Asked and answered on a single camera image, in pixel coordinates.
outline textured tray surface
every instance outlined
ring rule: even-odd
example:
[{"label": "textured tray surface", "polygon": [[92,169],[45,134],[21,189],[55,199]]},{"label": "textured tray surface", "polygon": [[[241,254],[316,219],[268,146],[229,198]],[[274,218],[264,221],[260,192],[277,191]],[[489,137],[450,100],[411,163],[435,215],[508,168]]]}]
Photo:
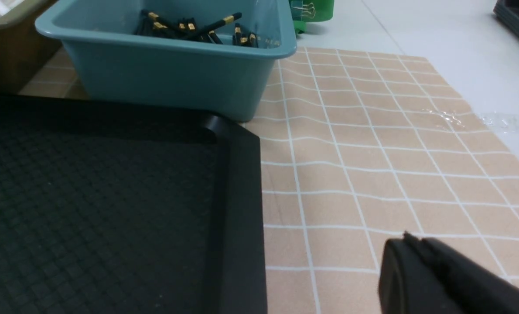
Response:
[{"label": "textured tray surface", "polygon": [[0,115],[0,313],[196,313],[215,134]]}]

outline white tile floor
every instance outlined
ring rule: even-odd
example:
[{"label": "white tile floor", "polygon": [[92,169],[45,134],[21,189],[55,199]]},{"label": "white tile floor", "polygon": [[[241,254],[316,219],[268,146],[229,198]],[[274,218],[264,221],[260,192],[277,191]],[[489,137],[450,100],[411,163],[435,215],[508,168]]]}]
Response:
[{"label": "white tile floor", "polygon": [[[299,45],[424,56],[477,114],[519,116],[519,40],[495,0],[335,0]],[[519,131],[497,132],[519,157]]]}]

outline teal plastic bin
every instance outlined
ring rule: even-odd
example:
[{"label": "teal plastic bin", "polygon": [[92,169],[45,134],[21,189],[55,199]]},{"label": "teal plastic bin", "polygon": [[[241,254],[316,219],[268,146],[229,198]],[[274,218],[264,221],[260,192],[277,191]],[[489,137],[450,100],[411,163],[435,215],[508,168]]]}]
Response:
[{"label": "teal plastic bin", "polygon": [[[227,44],[133,35],[142,9],[194,17],[198,26],[242,12],[259,48],[232,46],[234,24],[217,31]],[[236,121],[252,119],[275,60],[296,51],[288,0],[59,0],[36,28],[62,41],[92,99],[205,109]]]}]

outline brown bin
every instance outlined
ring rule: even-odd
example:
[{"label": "brown bin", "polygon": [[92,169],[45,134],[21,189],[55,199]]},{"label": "brown bin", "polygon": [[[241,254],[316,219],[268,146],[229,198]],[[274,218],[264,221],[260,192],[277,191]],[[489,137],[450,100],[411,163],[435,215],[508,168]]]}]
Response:
[{"label": "brown bin", "polygon": [[24,0],[0,16],[0,93],[17,93],[61,46],[40,35],[34,20],[56,0]]}]

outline pencil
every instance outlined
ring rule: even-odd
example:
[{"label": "pencil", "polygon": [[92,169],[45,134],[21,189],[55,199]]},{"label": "pencil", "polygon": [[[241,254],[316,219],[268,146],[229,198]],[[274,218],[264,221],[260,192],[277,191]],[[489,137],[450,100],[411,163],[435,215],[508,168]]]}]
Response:
[{"label": "pencil", "polygon": [[230,24],[234,22],[235,20],[238,20],[242,17],[242,13],[237,12],[235,14],[229,15],[225,17],[223,20],[218,20],[217,22],[214,22],[213,24],[209,24],[208,26],[204,26],[203,28],[200,28],[196,32],[192,34],[187,34],[186,36],[180,38],[185,40],[192,40],[194,38],[198,38],[199,36],[202,36],[202,34],[207,34],[210,31],[216,30],[217,28],[221,26],[225,26],[226,24]]},{"label": "pencil", "polygon": [[250,47],[254,47],[254,48],[258,47],[258,42],[256,40],[256,34],[254,34],[254,33],[250,33]]},{"label": "pencil", "polygon": [[242,45],[242,29],[239,23],[234,24],[234,39],[236,40],[236,45]]},{"label": "pencil", "polygon": [[[198,28],[198,25],[196,24],[194,18],[190,18],[190,20],[188,20],[188,28],[189,28],[190,32],[195,32],[196,28]],[[202,36],[199,36],[198,38],[199,38],[199,41],[201,41],[201,42],[211,42],[211,38],[209,38],[208,34],[203,34]]]},{"label": "pencil", "polygon": [[215,42],[216,44],[223,44],[223,42],[219,39],[217,34],[215,34],[215,31],[210,31],[209,32],[209,37],[211,37],[213,42]]},{"label": "pencil", "polygon": [[186,34],[186,31],[181,30],[177,25],[170,23],[168,20],[164,18],[161,18],[154,12],[150,12],[149,10],[141,10],[141,14],[149,16],[149,18],[152,19],[153,22],[159,22],[160,24],[163,24],[164,26],[168,27],[171,30],[174,30],[177,33]]}]

